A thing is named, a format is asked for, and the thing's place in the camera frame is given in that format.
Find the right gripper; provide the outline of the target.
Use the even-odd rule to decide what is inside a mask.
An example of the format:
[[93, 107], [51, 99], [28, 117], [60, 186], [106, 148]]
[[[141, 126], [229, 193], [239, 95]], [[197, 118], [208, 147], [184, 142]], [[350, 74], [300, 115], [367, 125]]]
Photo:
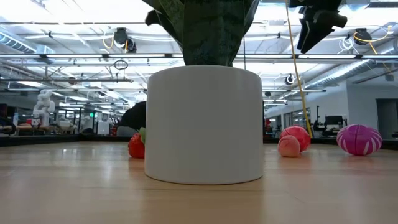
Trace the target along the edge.
[[288, 7], [300, 7], [301, 32], [297, 48], [308, 52], [333, 32], [332, 27], [344, 28], [348, 19], [339, 15], [342, 0], [288, 0]]

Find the pink toy peach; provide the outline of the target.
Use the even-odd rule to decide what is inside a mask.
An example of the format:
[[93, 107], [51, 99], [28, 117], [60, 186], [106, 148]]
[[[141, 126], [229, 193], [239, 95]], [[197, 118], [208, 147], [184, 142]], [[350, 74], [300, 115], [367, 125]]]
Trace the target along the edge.
[[282, 157], [299, 157], [300, 155], [300, 143], [292, 135], [280, 138], [277, 149]]

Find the magenta white-striped toy ball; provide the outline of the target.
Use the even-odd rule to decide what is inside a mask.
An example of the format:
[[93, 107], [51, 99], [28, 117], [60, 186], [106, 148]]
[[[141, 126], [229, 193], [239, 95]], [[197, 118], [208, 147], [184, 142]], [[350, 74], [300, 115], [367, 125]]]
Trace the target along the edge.
[[380, 150], [380, 133], [369, 126], [352, 124], [341, 129], [336, 137], [338, 146], [354, 156], [367, 156]]

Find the red toy strawberry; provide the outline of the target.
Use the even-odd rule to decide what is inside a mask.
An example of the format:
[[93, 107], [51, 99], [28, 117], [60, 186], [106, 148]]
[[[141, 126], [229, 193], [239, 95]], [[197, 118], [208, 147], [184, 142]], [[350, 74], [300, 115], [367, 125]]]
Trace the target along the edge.
[[141, 127], [138, 133], [134, 134], [128, 145], [129, 155], [136, 159], [143, 159], [145, 156], [146, 129]]

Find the dark green artificial plant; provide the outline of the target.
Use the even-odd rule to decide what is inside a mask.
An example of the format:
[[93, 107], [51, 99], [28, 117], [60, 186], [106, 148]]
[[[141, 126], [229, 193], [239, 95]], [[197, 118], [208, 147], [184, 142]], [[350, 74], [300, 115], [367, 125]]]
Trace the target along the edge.
[[160, 12], [185, 65], [233, 65], [259, 0], [142, 0]]

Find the black computer monitor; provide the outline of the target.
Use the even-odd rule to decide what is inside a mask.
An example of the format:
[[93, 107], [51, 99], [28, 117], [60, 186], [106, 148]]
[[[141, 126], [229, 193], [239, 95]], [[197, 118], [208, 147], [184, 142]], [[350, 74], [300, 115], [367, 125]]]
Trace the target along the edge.
[[342, 126], [344, 119], [342, 116], [325, 116], [325, 126]]

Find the person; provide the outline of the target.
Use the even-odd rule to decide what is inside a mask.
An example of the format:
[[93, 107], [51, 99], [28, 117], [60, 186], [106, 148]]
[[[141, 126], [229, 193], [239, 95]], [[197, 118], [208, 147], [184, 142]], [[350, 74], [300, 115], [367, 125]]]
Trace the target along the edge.
[[133, 137], [141, 128], [146, 126], [146, 102], [136, 103], [129, 108], [118, 123], [116, 135], [118, 137]]

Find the grey door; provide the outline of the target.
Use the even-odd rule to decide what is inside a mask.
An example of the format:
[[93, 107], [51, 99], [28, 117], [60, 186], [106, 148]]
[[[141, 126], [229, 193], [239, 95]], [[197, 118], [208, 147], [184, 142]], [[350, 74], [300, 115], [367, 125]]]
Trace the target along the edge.
[[398, 133], [398, 99], [377, 99], [377, 126], [383, 140], [396, 139]]

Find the white cylindrical plant pot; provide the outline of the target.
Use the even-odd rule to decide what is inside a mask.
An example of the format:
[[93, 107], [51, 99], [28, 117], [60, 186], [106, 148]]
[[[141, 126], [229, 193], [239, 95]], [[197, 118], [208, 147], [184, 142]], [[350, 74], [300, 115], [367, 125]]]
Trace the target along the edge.
[[223, 185], [262, 177], [260, 77], [240, 68], [192, 65], [147, 84], [144, 168], [164, 182]]

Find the white robot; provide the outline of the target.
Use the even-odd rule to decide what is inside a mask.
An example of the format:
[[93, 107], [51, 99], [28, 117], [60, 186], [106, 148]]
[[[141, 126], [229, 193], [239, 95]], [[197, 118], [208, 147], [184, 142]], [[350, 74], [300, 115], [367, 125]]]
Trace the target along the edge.
[[37, 96], [37, 103], [33, 109], [33, 118], [31, 125], [33, 126], [48, 126], [50, 114], [55, 111], [55, 102], [50, 98], [52, 91], [41, 90]]

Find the silver ventilation duct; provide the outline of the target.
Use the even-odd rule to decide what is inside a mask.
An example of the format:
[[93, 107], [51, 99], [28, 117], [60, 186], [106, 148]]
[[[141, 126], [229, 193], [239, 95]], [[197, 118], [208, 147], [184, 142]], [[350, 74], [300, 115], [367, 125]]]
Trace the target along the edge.
[[0, 32], [0, 44], [6, 45], [14, 50], [22, 52], [23, 54], [34, 54], [36, 49], [33, 47], [13, 38], [5, 32]]
[[305, 89], [338, 83], [349, 77], [353, 77], [361, 72], [374, 68], [375, 65], [375, 61], [370, 59], [353, 62], [351, 64], [339, 65], [307, 82], [305, 84]]

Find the black metal table frame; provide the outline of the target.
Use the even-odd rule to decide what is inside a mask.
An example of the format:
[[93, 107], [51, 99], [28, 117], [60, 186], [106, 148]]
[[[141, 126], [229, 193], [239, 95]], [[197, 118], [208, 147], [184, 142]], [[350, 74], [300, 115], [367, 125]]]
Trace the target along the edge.
[[[0, 147], [22, 146], [29, 144], [55, 144], [65, 142], [129, 142], [129, 137], [100, 136], [100, 135], [52, 135], [52, 136], [0, 136]], [[277, 144], [277, 138], [263, 138], [264, 144]], [[336, 139], [313, 138], [311, 144], [336, 145]], [[398, 151], [398, 140], [383, 140], [381, 149]]]

